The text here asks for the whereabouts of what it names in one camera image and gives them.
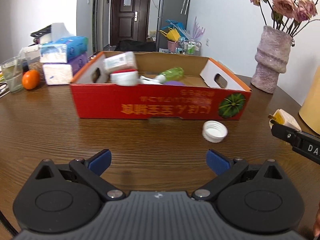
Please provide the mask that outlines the red and white brush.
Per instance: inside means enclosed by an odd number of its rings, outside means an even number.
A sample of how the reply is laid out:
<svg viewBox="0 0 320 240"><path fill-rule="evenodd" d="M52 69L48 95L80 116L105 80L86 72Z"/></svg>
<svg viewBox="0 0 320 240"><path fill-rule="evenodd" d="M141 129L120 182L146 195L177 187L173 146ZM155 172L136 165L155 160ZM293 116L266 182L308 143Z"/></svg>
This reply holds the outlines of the red and white brush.
<svg viewBox="0 0 320 240"><path fill-rule="evenodd" d="M124 69L110 74L110 83L119 86L135 86L139 84L139 75L135 69Z"/></svg>

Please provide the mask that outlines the grey refrigerator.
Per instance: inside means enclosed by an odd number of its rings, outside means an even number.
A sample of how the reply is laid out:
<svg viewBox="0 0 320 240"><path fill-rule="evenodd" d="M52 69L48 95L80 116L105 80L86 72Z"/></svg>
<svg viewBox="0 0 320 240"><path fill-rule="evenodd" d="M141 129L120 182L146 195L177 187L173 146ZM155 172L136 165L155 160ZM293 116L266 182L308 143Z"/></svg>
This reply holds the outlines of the grey refrigerator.
<svg viewBox="0 0 320 240"><path fill-rule="evenodd" d="M168 20L180 22L184 27L187 26L189 0L159 0L156 47L157 50L167 49L167 38L161 34L161 30L167 30L170 25Z"/></svg>

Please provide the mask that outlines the white power plug adapter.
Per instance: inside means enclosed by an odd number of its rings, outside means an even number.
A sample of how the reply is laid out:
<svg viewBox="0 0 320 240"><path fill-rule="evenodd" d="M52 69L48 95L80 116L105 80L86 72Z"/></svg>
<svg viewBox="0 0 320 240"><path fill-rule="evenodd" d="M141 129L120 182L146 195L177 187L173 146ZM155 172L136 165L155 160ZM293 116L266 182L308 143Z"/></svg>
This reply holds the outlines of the white power plug adapter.
<svg viewBox="0 0 320 240"><path fill-rule="evenodd" d="M269 126L272 128L273 123L278 123L280 125L284 125L287 127L290 127L292 129L295 129L297 131L301 131L301 127L299 126L296 119L283 109L277 109L273 114L268 115L269 118Z"/></svg>

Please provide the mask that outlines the green spray bottle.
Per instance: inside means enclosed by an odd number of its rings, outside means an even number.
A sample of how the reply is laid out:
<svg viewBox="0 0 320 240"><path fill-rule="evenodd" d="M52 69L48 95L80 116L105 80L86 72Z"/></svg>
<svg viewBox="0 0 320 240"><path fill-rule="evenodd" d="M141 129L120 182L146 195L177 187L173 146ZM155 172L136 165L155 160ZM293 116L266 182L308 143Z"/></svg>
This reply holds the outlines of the green spray bottle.
<svg viewBox="0 0 320 240"><path fill-rule="evenodd" d="M177 81L184 76L184 69L181 67L175 67L161 72L155 77L159 83L165 83L168 81Z"/></svg>

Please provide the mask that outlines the clear drinking glass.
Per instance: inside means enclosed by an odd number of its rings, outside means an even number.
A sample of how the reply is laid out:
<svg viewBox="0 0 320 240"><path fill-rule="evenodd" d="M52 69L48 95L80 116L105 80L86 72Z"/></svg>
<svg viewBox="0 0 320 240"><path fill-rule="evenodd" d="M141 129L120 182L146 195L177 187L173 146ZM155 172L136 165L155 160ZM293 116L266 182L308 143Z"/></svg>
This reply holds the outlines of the clear drinking glass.
<svg viewBox="0 0 320 240"><path fill-rule="evenodd" d="M23 88L22 86L22 58L21 55L12 57L1 63L1 71L4 79L12 93L15 93Z"/></svg>

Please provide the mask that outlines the white rectangular pill bottle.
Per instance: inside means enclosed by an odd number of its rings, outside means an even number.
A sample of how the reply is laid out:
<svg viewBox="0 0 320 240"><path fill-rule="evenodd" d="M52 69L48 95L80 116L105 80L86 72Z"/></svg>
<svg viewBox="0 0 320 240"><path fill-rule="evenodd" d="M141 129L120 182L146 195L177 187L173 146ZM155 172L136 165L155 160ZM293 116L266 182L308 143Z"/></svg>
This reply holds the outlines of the white rectangular pill bottle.
<svg viewBox="0 0 320 240"><path fill-rule="evenodd" d="M137 69L136 57L131 51L104 59L104 71L106 74L125 69Z"/></svg>

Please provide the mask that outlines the red cardboard pumpkin box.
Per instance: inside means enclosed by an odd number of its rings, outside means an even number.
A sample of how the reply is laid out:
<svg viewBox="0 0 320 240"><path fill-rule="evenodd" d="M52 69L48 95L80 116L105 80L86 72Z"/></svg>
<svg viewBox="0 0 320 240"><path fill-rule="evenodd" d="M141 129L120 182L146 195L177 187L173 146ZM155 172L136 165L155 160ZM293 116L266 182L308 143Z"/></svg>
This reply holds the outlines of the red cardboard pumpkin box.
<svg viewBox="0 0 320 240"><path fill-rule="evenodd" d="M111 83L103 69L104 59L119 54L99 52L73 77L70 87L79 117L238 120L252 93L248 85L212 58L157 52L135 54L138 73L154 78L181 67L182 85L120 86Z"/></svg>

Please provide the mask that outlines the blue tissue pack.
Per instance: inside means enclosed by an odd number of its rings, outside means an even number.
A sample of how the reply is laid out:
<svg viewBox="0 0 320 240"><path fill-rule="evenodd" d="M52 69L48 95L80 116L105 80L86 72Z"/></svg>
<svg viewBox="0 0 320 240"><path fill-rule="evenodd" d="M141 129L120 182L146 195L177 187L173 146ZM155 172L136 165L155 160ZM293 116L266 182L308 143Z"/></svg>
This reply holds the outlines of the blue tissue pack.
<svg viewBox="0 0 320 240"><path fill-rule="evenodd" d="M68 63L87 51L88 38L70 36L63 23L53 23L50 33L52 40L40 45L41 63Z"/></svg>

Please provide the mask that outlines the orange fruit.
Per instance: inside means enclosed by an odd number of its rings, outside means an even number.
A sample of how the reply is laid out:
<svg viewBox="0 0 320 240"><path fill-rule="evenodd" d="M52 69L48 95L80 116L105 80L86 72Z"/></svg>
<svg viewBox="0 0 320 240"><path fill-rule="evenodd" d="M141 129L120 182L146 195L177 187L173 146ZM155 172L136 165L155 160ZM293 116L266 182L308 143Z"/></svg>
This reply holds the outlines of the orange fruit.
<svg viewBox="0 0 320 240"><path fill-rule="evenodd" d="M29 70L23 74L22 86L27 90L32 90L40 84L41 78L37 70Z"/></svg>

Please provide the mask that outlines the purple gear lid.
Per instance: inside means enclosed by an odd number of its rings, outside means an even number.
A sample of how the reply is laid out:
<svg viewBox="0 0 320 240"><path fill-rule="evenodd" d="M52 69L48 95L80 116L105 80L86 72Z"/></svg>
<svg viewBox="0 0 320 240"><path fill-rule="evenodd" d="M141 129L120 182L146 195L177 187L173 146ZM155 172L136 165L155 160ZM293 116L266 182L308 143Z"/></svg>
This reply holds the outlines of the purple gear lid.
<svg viewBox="0 0 320 240"><path fill-rule="evenodd" d="M180 82L180 81L167 81L167 82L164 83L164 85L185 86L185 84Z"/></svg>

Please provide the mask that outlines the large white bottle cap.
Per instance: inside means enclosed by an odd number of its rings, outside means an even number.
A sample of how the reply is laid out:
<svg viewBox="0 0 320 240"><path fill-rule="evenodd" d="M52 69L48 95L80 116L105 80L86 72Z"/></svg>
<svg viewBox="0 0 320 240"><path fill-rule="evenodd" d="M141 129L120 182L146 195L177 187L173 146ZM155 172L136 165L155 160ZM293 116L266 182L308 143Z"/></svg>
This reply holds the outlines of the large white bottle cap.
<svg viewBox="0 0 320 240"><path fill-rule="evenodd" d="M202 135L209 142L219 143L227 134L226 126L218 121L207 121L203 124Z"/></svg>

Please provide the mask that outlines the black bag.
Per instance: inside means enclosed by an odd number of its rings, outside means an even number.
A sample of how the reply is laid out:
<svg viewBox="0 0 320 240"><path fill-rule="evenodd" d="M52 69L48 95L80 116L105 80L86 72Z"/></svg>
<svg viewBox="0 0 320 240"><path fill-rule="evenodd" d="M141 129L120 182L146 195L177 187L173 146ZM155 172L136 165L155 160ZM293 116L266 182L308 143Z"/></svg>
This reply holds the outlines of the black bag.
<svg viewBox="0 0 320 240"><path fill-rule="evenodd" d="M122 40L116 45L115 51L156 52L155 42L141 42L134 40Z"/></svg>

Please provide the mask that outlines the purple tissue pack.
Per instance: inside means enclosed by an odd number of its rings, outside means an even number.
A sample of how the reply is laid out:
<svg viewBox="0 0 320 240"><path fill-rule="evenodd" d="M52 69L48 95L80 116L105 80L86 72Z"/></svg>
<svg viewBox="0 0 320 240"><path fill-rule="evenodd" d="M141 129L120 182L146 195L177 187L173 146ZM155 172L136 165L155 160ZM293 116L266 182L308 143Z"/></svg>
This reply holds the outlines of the purple tissue pack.
<svg viewBox="0 0 320 240"><path fill-rule="evenodd" d="M73 76L87 62L87 53L83 53L67 63L45 63L42 69L46 84L49 86L70 84Z"/></svg>

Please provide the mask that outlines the dried pink roses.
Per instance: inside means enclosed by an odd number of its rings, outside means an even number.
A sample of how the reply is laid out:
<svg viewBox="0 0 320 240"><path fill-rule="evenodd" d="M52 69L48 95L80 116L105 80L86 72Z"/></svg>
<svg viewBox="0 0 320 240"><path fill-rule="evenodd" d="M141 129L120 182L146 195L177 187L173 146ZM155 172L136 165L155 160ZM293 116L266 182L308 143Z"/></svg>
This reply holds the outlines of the dried pink roses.
<svg viewBox="0 0 320 240"><path fill-rule="evenodd" d="M310 23L318 22L319 0L249 0L263 12L262 3L271 9L272 27L283 31L292 38Z"/></svg>

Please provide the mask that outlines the dark brown door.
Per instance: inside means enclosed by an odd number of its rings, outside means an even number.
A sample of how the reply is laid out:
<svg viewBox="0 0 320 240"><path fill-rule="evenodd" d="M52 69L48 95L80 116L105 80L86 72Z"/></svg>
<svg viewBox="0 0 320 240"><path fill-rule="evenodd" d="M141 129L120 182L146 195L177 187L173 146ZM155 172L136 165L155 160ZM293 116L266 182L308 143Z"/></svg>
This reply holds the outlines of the dark brown door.
<svg viewBox="0 0 320 240"><path fill-rule="evenodd" d="M145 42L151 0L111 0L110 45L123 40Z"/></svg>

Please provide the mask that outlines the yellow thermos jug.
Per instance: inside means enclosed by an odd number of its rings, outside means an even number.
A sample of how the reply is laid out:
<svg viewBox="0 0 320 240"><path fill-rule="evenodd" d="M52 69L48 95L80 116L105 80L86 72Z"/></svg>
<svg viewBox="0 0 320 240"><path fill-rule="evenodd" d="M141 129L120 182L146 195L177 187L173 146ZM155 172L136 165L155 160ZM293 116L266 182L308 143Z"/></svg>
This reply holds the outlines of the yellow thermos jug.
<svg viewBox="0 0 320 240"><path fill-rule="evenodd" d="M320 132L320 69L317 68L312 85L299 110L302 120L317 134Z"/></svg>

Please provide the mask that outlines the pink textured vase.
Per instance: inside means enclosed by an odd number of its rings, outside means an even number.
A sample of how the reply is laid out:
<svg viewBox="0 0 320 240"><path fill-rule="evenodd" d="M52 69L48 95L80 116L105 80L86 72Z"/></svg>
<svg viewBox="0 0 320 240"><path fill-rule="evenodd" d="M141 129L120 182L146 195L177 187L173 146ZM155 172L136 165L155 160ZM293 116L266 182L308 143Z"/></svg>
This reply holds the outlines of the pink textured vase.
<svg viewBox="0 0 320 240"><path fill-rule="evenodd" d="M257 66L251 84L264 91L274 93L280 74L286 73L291 51L292 37L271 26L264 26L255 60Z"/></svg>

